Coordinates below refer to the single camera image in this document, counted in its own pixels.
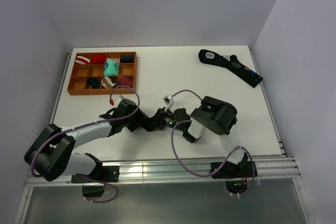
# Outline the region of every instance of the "white table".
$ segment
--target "white table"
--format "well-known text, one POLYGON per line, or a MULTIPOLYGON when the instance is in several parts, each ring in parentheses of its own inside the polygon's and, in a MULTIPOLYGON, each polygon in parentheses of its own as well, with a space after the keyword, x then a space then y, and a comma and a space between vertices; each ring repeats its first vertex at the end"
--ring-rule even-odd
MULTIPOLYGON (((198 60, 201 49, 220 55, 237 55, 239 61, 255 70, 247 46, 202 47, 132 47, 132 48, 76 48, 72 52, 69 68, 62 87, 54 117, 58 126, 73 126, 91 122, 110 109, 108 95, 69 95, 67 86, 79 52, 136 51, 138 55, 136 90, 141 99, 141 110, 148 116, 165 106, 162 98, 182 89, 195 91, 201 97, 208 95, 233 104, 237 110, 237 130, 242 146, 252 156, 281 155, 278 139, 260 85, 252 88, 227 69, 205 65, 198 60)), ((135 95, 125 97, 136 102, 135 95)), ((175 97, 176 108, 191 113, 200 105, 190 93, 175 97)), ((78 153, 89 152, 100 160, 139 161, 174 158, 171 130, 146 132, 139 129, 130 133, 124 128, 119 134, 80 146, 78 153)), ((217 135, 210 131, 197 144, 190 144, 175 133, 175 146, 182 158, 222 157, 223 147, 217 135)))

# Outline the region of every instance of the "sock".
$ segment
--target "sock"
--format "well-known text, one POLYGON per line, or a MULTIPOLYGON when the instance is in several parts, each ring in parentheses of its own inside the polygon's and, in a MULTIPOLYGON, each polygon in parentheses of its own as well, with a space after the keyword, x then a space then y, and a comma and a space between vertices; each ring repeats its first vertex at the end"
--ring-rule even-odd
POLYGON ((240 63, 237 59, 237 56, 235 55, 225 55, 223 57, 215 52, 202 49, 198 53, 198 58, 200 62, 204 64, 227 68, 253 88, 255 88, 256 85, 258 85, 263 80, 263 77, 240 63))
POLYGON ((91 64, 104 64, 106 61, 105 54, 94 54, 91 57, 91 64))
POLYGON ((90 64, 90 60, 84 56, 77 56, 75 58, 75 63, 85 65, 90 64))
POLYGON ((120 63, 134 63, 134 55, 121 55, 120 63))
POLYGON ((117 84, 117 76, 105 76, 101 84, 106 89, 112 89, 117 84))
POLYGON ((118 58, 113 58, 111 60, 115 61, 116 63, 119 63, 119 61, 120 61, 120 59, 118 59, 118 58))
POLYGON ((100 88, 100 81, 95 78, 88 78, 87 83, 93 88, 93 89, 99 89, 100 88))
POLYGON ((119 85, 125 85, 127 87, 132 87, 133 86, 133 81, 131 81, 129 78, 126 76, 122 75, 118 78, 118 84, 119 85))
POLYGON ((119 64, 108 58, 104 66, 104 76, 117 76, 119 64))

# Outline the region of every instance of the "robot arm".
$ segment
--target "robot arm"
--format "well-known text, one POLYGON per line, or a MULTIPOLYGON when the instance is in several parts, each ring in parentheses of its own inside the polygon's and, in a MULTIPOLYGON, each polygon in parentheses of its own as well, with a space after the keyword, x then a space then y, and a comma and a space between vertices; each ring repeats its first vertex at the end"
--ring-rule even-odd
MULTIPOLYGON (((102 162, 89 153, 84 155, 72 153, 76 147, 98 138, 117 134, 124 127, 127 127, 131 132, 140 127, 151 132, 163 130, 166 126, 172 128, 177 122, 190 120, 190 118, 193 118, 192 123, 181 124, 177 129, 183 132, 183 137, 188 142, 196 143, 206 129, 218 135, 228 135, 232 126, 237 122, 237 110, 234 106, 211 97, 205 97, 201 101, 201 106, 195 109, 191 115, 188 115, 185 109, 176 109, 172 113, 170 108, 174 102, 171 96, 164 97, 164 101, 167 107, 158 109, 151 118, 138 109, 131 117, 118 121, 109 121, 110 119, 129 115, 137 108, 133 101, 119 96, 113 108, 99 116, 99 120, 105 119, 106 122, 58 136, 37 156, 34 169, 47 181, 52 181, 63 173, 83 174, 99 180, 102 176, 102 162)), ((50 137, 69 129, 74 128, 58 127, 54 124, 45 127, 27 151, 25 161, 30 165, 37 150, 50 137)))

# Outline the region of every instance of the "purple cable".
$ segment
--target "purple cable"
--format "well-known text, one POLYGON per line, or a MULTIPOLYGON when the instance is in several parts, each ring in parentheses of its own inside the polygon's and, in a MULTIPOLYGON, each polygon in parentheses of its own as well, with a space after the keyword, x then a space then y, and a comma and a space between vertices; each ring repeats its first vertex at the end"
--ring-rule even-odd
POLYGON ((189 89, 183 89, 183 90, 181 90, 181 91, 179 91, 179 92, 176 92, 175 94, 173 94, 172 95, 172 97, 174 97, 174 96, 176 96, 176 95, 178 95, 179 93, 182 93, 182 92, 190 92, 190 93, 193 93, 195 96, 197 96, 200 100, 202 100, 202 98, 198 95, 198 94, 196 94, 194 91, 191 91, 191 90, 189 90, 189 89))
POLYGON ((113 121, 123 120, 123 119, 126 119, 126 118, 131 117, 132 115, 134 115, 134 114, 138 111, 138 109, 139 109, 139 107, 140 107, 140 97, 139 97, 138 93, 137 93, 134 89, 132 89, 132 88, 130 88, 130 87, 128 87, 128 86, 124 86, 124 85, 116 86, 116 87, 112 90, 112 92, 111 92, 111 94, 110 94, 110 99, 112 98, 112 95, 113 95, 113 93, 115 92, 115 90, 116 90, 116 89, 119 89, 119 88, 128 88, 128 89, 130 89, 130 90, 132 90, 132 91, 134 92, 134 94, 136 95, 136 97, 137 97, 137 99, 138 99, 138 104, 137 104, 137 106, 136 106, 137 108, 136 108, 132 113, 130 113, 129 115, 122 116, 122 117, 120 117, 120 118, 112 118, 112 119, 108 119, 108 120, 100 120, 100 121, 97 121, 97 122, 86 123, 86 124, 83 124, 83 125, 79 125, 79 126, 75 127, 74 129, 68 129, 68 130, 61 131, 61 132, 59 132, 59 133, 56 133, 56 134, 53 135, 52 137, 50 137, 50 138, 49 138, 43 145, 41 145, 41 147, 37 150, 37 152, 35 153, 35 155, 34 155, 34 157, 33 157, 33 160, 31 161, 31 164, 30 164, 30 172, 32 173, 32 175, 33 175, 34 177, 41 177, 41 175, 36 174, 35 171, 34 171, 34 166, 35 166, 36 159, 37 159, 38 155, 41 153, 41 151, 42 151, 46 146, 49 146, 49 144, 50 144, 55 138, 57 138, 58 136, 60 136, 60 135, 62 135, 62 134, 65 134, 65 133, 69 133, 69 132, 71 132, 71 131, 73 131, 73 130, 80 130, 80 129, 83 129, 83 128, 86 128, 86 127, 90 127, 90 126, 92 126, 92 125, 99 124, 99 123, 113 122, 113 121))
POLYGON ((223 160, 223 162, 220 164, 220 166, 217 168, 217 170, 213 171, 212 173, 209 173, 209 174, 198 174, 198 173, 195 173, 193 172, 192 170, 190 170, 188 167, 185 166, 185 164, 182 163, 181 159, 178 157, 177 155, 177 152, 175 150, 175 146, 174 146, 174 132, 176 130, 176 128, 182 124, 182 123, 190 123, 192 120, 184 120, 184 121, 180 121, 178 123, 176 123, 173 127, 173 130, 172 130, 172 134, 171 134, 171 142, 172 142, 172 149, 173 149, 173 153, 174 153, 174 156, 176 158, 176 160, 178 161, 178 163, 187 171, 189 172, 190 174, 194 175, 194 176, 197 176, 197 177, 202 177, 202 178, 205 178, 205 177, 210 177, 210 176, 213 176, 215 175, 217 172, 219 172, 219 170, 224 166, 225 162, 228 160, 228 158, 232 155, 233 152, 235 152, 236 150, 238 149, 243 149, 248 157, 250 158, 251 162, 252 162, 252 181, 251 181, 251 184, 250 186, 246 189, 245 192, 241 193, 240 195, 244 195, 246 194, 250 188, 251 188, 251 185, 253 184, 254 182, 254 179, 255 179, 255 168, 254 168, 254 165, 253 165, 253 160, 252 160, 252 157, 251 157, 251 154, 242 146, 237 146, 235 147, 232 151, 230 151, 230 153, 226 156, 226 158, 223 160))
POLYGON ((88 181, 91 181, 91 182, 94 182, 94 183, 100 183, 100 184, 104 184, 106 186, 112 187, 112 188, 114 188, 117 191, 116 194, 112 198, 107 199, 107 200, 93 200, 93 199, 90 199, 90 198, 85 198, 89 202, 92 202, 92 203, 107 203, 107 202, 113 201, 118 196, 118 194, 119 194, 118 187, 115 186, 115 185, 113 185, 113 184, 110 184, 110 183, 107 183, 107 182, 98 181, 98 180, 94 180, 94 179, 88 178, 87 176, 84 176, 82 174, 79 174, 79 176, 82 177, 83 179, 88 180, 88 181))

